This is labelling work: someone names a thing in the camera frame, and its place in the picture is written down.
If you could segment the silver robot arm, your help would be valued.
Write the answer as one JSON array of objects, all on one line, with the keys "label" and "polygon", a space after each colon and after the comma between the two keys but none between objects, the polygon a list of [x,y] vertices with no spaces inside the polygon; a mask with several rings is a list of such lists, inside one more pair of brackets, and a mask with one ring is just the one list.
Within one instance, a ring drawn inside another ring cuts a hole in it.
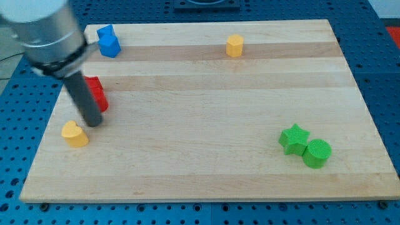
[{"label": "silver robot arm", "polygon": [[41,75],[72,76],[98,50],[87,42],[68,0],[1,0],[1,17]]}]

